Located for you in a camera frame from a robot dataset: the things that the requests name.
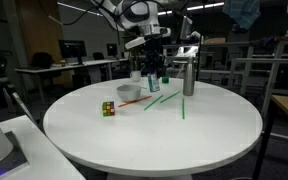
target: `ceiling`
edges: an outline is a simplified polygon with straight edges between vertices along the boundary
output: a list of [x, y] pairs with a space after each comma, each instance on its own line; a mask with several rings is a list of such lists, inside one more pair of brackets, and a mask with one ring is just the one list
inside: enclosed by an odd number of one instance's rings
[[[114, 5], [117, 5], [121, 0], [111, 0], [111, 2]], [[171, 5], [166, 5], [166, 8], [168, 9], [180, 9], [184, 4], [185, 0], [171, 0], [171, 1], [178, 1], [176, 3], [172, 3]], [[209, 0], [209, 3], [216, 3], [216, 2], [223, 2], [224, 0]], [[89, 0], [58, 0], [58, 2], [68, 4], [71, 6], [75, 6], [78, 8], [82, 9], [87, 9], [93, 4]], [[274, 7], [274, 6], [286, 6], [287, 5], [287, 0], [260, 0], [261, 7]], [[187, 5], [187, 7], [192, 7], [192, 6], [199, 6], [202, 5], [201, 0], [191, 0], [191, 2]], [[215, 10], [220, 11], [222, 8], [217, 7]], [[196, 10], [196, 11], [189, 11], [190, 13], [199, 13], [201, 10]]]

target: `cable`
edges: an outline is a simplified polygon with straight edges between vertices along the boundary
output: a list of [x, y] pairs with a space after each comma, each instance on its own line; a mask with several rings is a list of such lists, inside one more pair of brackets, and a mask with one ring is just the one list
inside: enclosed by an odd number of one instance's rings
[[115, 22], [115, 26], [116, 26], [116, 34], [117, 34], [118, 45], [121, 46], [120, 33], [117, 30], [117, 23], [116, 22]]
[[77, 23], [88, 11], [90, 11], [93, 8], [95, 8], [95, 6], [91, 6], [90, 8], [85, 10], [75, 21], [73, 21], [71, 23], [63, 23], [63, 25], [64, 26], [70, 26], [70, 25], [73, 25], [73, 24]]
[[55, 17], [51, 16], [50, 14], [47, 13], [47, 11], [45, 10], [43, 4], [42, 4], [42, 1], [41, 0], [38, 0], [38, 3], [43, 11], [43, 13], [48, 17], [50, 18], [51, 20], [53, 20], [54, 22], [60, 24], [60, 25], [64, 25], [64, 26], [70, 26], [70, 25], [73, 25], [75, 23], [77, 23], [88, 11], [90, 11], [91, 9], [95, 8], [95, 6], [91, 6], [90, 8], [88, 8], [87, 10], [85, 10], [77, 19], [75, 19], [73, 22], [70, 22], [70, 23], [62, 23], [60, 20], [56, 19]]
[[187, 0], [186, 3], [182, 6], [182, 8], [180, 9], [180, 12], [182, 12], [186, 6], [188, 5], [188, 3], [190, 3], [191, 0]]

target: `green stick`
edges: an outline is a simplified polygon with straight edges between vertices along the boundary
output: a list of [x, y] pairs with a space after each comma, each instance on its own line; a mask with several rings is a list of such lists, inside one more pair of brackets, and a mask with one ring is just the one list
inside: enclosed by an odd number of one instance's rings
[[178, 93], [180, 93], [180, 91], [179, 91], [179, 92], [177, 92], [177, 93], [175, 93], [175, 94], [173, 94], [173, 95], [171, 95], [171, 96], [169, 96], [169, 97], [167, 97], [166, 99], [162, 100], [160, 103], [163, 103], [163, 102], [165, 102], [165, 101], [167, 101], [167, 100], [171, 99], [172, 97], [174, 97], [174, 96], [178, 95]]
[[148, 109], [148, 108], [150, 108], [153, 104], [155, 104], [158, 100], [160, 100], [161, 98], [163, 97], [163, 95], [161, 95], [159, 98], [157, 98], [155, 101], [153, 101], [151, 104], [149, 104], [145, 109], [144, 109], [144, 111], [146, 110], [146, 109]]
[[185, 106], [184, 106], [184, 98], [182, 100], [182, 119], [185, 119]]

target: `floor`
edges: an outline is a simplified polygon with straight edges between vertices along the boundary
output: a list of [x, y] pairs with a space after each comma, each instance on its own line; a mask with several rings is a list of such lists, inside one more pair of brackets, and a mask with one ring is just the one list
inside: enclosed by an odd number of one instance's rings
[[[264, 84], [266, 78], [262, 78], [261, 81], [256, 78], [251, 78], [250, 81], [254, 81], [256, 84]], [[212, 81], [213, 84], [218, 84], [218, 81]], [[56, 99], [64, 95], [65, 91], [55, 90], [47, 93], [47, 101], [52, 104]], [[260, 109], [263, 102], [263, 89], [262, 88], [248, 88], [247, 99], [252, 102], [258, 109]], [[32, 99], [38, 99], [38, 94], [30, 95]], [[47, 110], [46, 106], [43, 106], [40, 100], [35, 100], [29, 103], [29, 110], [32, 112], [36, 119], [42, 119], [44, 113]], [[0, 121], [7, 120], [9, 118], [21, 115], [22, 113], [9, 113], [7, 109], [0, 110]], [[281, 114], [276, 120], [273, 132], [288, 136], [288, 118]], [[216, 168], [204, 173], [193, 174], [195, 180], [230, 180], [238, 177], [251, 177], [255, 162], [259, 150], [259, 143], [251, 150], [247, 155], [241, 159], [226, 165], [224, 167]], [[87, 168], [77, 163], [73, 164], [77, 169], [87, 178], [91, 180], [104, 180], [106, 179], [106, 173], [100, 172], [91, 168]], [[260, 179], [263, 180], [288, 180], [288, 142], [271, 138], [269, 141], [268, 149], [265, 156], [265, 161], [262, 166]]]

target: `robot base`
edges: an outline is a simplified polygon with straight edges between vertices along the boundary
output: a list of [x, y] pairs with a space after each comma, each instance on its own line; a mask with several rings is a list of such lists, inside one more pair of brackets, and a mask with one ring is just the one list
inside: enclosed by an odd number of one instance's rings
[[192, 176], [186, 175], [176, 177], [135, 177], [109, 173], [106, 180], [192, 180]]
[[5, 136], [14, 145], [14, 148], [13, 151], [0, 162], [0, 176], [11, 174], [20, 166], [23, 167], [28, 164], [28, 161], [13, 132], [5, 133]]

